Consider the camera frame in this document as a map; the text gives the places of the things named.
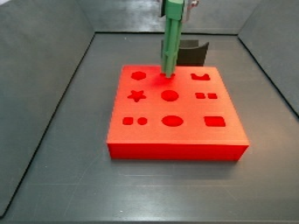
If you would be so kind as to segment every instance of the black object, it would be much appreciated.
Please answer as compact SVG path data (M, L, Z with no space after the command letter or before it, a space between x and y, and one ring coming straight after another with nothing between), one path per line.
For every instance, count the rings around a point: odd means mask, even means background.
M210 42L205 45L199 45L198 39L183 39L180 42L176 66L203 67L209 48Z

